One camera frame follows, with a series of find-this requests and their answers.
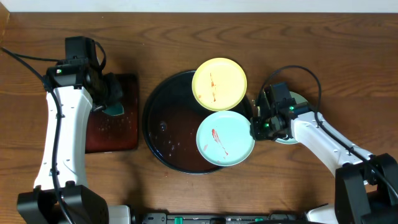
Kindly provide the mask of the light blue plate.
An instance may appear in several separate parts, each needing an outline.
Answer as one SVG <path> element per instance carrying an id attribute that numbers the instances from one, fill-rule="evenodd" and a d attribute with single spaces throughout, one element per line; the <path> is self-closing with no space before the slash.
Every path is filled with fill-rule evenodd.
<path id="1" fill-rule="evenodd" d="M 208 162 L 221 167 L 244 161 L 254 149 L 251 124 L 234 111 L 219 111 L 207 116 L 200 124 L 196 144 Z"/>
<path id="2" fill-rule="evenodd" d="M 291 92 L 290 92 L 290 95 L 291 95 L 292 98 L 295 99 L 295 101 L 296 101 L 297 104 L 307 102 L 307 100 L 306 100 L 302 95 L 299 95 L 299 94 L 296 93 L 296 92 L 292 92 L 292 91 L 291 91 Z M 287 145 L 292 145 L 292 144 L 298 144 L 298 143 L 299 143 L 299 142 L 296 141 L 294 138 L 290 138 L 290 139 L 277 138 L 275 141 L 276 141 L 277 143 L 287 144 Z"/>

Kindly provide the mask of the green orange sponge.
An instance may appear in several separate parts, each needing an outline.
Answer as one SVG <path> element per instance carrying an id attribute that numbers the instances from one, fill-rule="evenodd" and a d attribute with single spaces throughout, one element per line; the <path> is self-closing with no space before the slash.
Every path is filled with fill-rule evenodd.
<path id="1" fill-rule="evenodd" d="M 121 116 L 124 114 L 124 107 L 122 103 L 118 102 L 104 109 L 103 113 L 108 116 Z"/>

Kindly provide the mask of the yellow plate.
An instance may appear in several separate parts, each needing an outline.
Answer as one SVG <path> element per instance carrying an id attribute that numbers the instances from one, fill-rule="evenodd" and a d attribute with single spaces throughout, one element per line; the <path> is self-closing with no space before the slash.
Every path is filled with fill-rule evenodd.
<path id="1" fill-rule="evenodd" d="M 237 106 L 245 97 L 247 85 L 242 67 L 228 58 L 203 62 L 192 78 L 196 101 L 210 111 L 225 111 Z"/>

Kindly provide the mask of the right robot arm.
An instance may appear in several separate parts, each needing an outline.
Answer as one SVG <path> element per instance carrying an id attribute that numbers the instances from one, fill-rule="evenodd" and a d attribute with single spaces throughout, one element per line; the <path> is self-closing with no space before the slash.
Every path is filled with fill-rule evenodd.
<path id="1" fill-rule="evenodd" d="M 255 100 L 251 134 L 257 141 L 294 140 L 335 178 L 335 202 L 305 212 L 307 223 L 397 223 L 397 161 L 374 155 L 333 128 L 285 83 L 263 88 Z"/>

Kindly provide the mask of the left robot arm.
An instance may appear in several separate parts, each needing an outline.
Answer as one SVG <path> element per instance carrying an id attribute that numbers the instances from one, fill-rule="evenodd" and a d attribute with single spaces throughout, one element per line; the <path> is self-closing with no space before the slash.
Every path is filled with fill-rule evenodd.
<path id="1" fill-rule="evenodd" d="M 103 74 L 100 44 L 88 37 L 65 39 L 65 58 L 40 80 L 47 92 L 44 156 L 32 191 L 17 198 L 26 223 L 132 223 L 127 205 L 109 206 L 88 188 L 86 131 L 90 113 L 117 105 L 123 96 L 114 74 Z"/>

